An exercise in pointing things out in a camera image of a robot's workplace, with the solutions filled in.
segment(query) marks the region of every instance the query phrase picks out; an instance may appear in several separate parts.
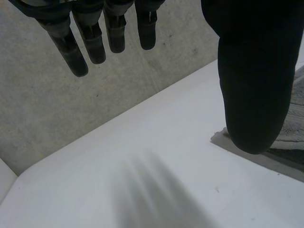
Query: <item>white surface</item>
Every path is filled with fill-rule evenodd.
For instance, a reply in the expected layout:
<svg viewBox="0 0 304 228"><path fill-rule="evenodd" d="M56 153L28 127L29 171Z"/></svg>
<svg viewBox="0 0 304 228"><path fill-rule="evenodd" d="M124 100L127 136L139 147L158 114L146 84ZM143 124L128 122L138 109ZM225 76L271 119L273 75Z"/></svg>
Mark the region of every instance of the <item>white surface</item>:
<svg viewBox="0 0 304 228"><path fill-rule="evenodd" d="M295 70L300 69L302 66L304 66L304 36L302 37L299 57L298 57L298 61L297 61L296 65L295 65Z"/></svg>
<svg viewBox="0 0 304 228"><path fill-rule="evenodd" d="M0 159L0 204L16 179L16 174Z"/></svg>
<svg viewBox="0 0 304 228"><path fill-rule="evenodd" d="M26 170L1 228L114 228L109 180L128 153L153 152L225 228L302 228L304 183L213 144L225 126L217 62Z"/></svg>

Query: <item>gray cloth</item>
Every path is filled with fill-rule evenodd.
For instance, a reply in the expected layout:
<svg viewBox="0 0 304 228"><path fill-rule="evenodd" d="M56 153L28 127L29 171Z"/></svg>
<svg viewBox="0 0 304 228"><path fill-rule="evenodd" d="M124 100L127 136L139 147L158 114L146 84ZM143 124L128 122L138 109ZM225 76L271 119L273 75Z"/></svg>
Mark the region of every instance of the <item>gray cloth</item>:
<svg viewBox="0 0 304 228"><path fill-rule="evenodd" d="M304 182L304 67L294 77L294 87L283 128L271 148L260 155L237 148L224 128L211 142L270 170Z"/></svg>
<svg viewBox="0 0 304 228"><path fill-rule="evenodd" d="M295 74L288 114L271 148L304 150L304 66Z"/></svg>

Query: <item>concrete wall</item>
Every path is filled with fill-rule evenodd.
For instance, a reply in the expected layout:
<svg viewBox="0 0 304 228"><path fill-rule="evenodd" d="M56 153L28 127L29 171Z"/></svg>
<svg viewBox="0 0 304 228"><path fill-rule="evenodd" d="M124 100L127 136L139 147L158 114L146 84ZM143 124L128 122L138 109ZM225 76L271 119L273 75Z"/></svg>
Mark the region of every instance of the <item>concrete wall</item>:
<svg viewBox="0 0 304 228"><path fill-rule="evenodd" d="M17 174L217 58L218 37L200 0L167 0L158 11L157 44L140 47L134 6L126 13L126 49L69 71L48 34L8 1L0 3L0 158Z"/></svg>

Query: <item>gray concrete wall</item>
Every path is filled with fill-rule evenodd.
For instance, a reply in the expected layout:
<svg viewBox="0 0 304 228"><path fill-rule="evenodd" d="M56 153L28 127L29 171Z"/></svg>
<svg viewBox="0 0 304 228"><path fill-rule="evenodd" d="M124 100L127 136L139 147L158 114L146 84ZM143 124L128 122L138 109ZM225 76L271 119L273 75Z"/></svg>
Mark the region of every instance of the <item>gray concrete wall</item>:
<svg viewBox="0 0 304 228"><path fill-rule="evenodd" d="M217 58L218 37L200 0L167 0L158 11L157 44L140 47L134 6L126 13L126 49L90 63L71 28L89 74L69 71L48 34L8 1L0 3L0 158L20 175L32 164L99 127Z"/></svg>

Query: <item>gray towel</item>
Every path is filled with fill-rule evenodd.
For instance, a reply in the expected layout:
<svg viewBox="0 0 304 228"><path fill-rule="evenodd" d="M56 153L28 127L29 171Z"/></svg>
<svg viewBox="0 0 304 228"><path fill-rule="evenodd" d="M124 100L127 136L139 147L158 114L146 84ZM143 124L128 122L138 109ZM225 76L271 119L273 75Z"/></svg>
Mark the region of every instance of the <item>gray towel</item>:
<svg viewBox="0 0 304 228"><path fill-rule="evenodd" d="M227 129L215 133L211 142L270 170L304 182L304 67L294 77L294 87L283 128L271 148L261 154L248 154L231 141Z"/></svg>
<svg viewBox="0 0 304 228"><path fill-rule="evenodd" d="M304 67L295 74L288 114L271 148L304 150Z"/></svg>

